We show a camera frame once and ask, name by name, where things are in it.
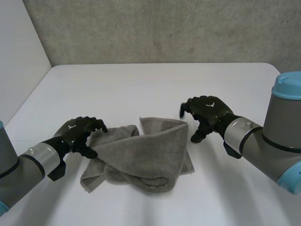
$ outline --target towel fold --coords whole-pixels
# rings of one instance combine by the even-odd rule
[[[104,180],[128,182],[150,193],[170,191],[179,175],[194,172],[186,151],[188,124],[161,118],[140,118],[144,131],[134,125],[98,130],[90,147],[98,153],[80,183],[89,193]]]

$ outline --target white wall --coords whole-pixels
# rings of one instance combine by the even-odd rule
[[[22,0],[0,0],[0,120],[4,125],[50,68]]]

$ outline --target concrete wall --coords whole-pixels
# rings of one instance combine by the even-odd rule
[[[0,120],[4,125],[50,68],[22,0],[0,0]]]
[[[301,70],[300,0],[24,0],[52,64],[266,62]]]

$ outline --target white logo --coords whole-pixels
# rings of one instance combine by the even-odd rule
[[[214,102],[213,102],[213,104],[211,104],[211,105],[206,105],[206,106],[208,106],[208,107],[214,107]]]
[[[72,129],[73,127],[76,127],[76,125],[75,125],[75,126],[69,126],[69,125],[68,125],[68,127],[69,127],[69,129]]]

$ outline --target blue cap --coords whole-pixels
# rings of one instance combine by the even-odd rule
[[[301,100],[301,72],[286,72],[276,78],[272,94],[289,100]]]
[[[301,161],[291,166],[278,179],[277,184],[293,194],[301,193]]]
[[[4,202],[0,201],[0,217],[9,211],[9,207]]]

